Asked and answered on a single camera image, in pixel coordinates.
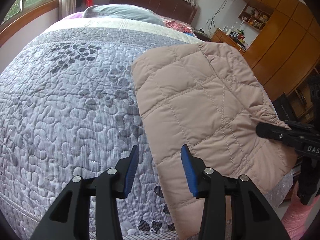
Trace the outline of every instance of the blue gripper pad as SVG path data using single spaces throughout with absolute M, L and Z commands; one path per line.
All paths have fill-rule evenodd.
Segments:
M 192 166 L 192 163 L 191 163 L 192 158 L 193 157 L 189 151 L 189 148 L 185 144 L 181 148 L 182 165 L 183 165 L 184 173 L 187 178 L 189 190 L 194 197 L 197 197 L 198 196 L 198 182 L 197 182 L 196 172 L 195 172 L 195 170 Z
M 124 195 L 125 197 L 131 192 L 134 176 L 136 175 L 138 163 L 139 163 L 139 147 L 138 145 L 133 146 L 131 153 L 129 155 L 130 164 L 127 170 L 127 173 L 124 177 Z

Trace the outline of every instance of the wall shelf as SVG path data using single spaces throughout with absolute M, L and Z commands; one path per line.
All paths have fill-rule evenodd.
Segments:
M 238 18 L 242 21 L 244 20 L 244 23 L 253 28 L 254 30 L 260 32 L 268 22 L 270 17 L 270 14 L 261 11 L 257 8 L 250 7 L 247 4 L 240 13 Z

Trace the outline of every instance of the pink fabric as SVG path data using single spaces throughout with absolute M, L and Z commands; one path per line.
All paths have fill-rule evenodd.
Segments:
M 304 206 L 301 204 L 300 198 L 298 198 L 297 196 L 297 191 L 298 183 L 294 186 L 291 203 L 281 220 L 291 240 L 299 240 L 303 236 L 303 234 L 307 230 L 305 228 L 305 223 L 309 216 L 309 213 L 314 204 L 320 198 L 320 196 L 317 196 L 313 200 L 312 205 Z
M 194 37 L 196 37 L 192 29 L 187 24 L 183 24 L 179 21 L 165 21 L 164 24 L 170 29 L 174 29 L 181 33 L 191 33 Z
M 62 20 L 65 20 L 65 19 L 75 19 L 75 18 L 82 18 L 82 14 L 83 12 L 77 12 L 77 13 L 73 13 L 73 14 L 70 14 L 66 17 L 64 17 Z

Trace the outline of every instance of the books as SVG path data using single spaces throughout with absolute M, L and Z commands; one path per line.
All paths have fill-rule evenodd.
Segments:
M 260 15 L 260 11 L 257 10 L 256 8 L 254 8 L 254 14 L 253 14 L 253 16 L 256 17 L 256 18 L 259 18 L 259 15 Z
M 252 15 L 252 12 L 253 12 L 253 8 L 251 6 L 248 6 L 246 9 L 245 9 L 245 12 Z

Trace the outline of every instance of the wooden headboard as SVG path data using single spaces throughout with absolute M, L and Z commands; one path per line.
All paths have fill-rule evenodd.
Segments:
M 156 14 L 191 24 L 198 7 L 183 0 L 110 0 L 110 4 L 132 4 Z

